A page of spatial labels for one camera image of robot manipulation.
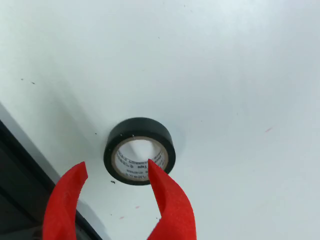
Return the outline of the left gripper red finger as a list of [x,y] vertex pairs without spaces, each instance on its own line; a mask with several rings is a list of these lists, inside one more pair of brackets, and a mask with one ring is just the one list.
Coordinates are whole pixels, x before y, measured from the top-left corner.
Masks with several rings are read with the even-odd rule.
[[151,159],[148,177],[161,215],[148,239],[196,240],[195,215],[183,189]]
[[70,168],[55,185],[44,214],[44,240],[75,240],[78,199],[88,178],[85,162]]

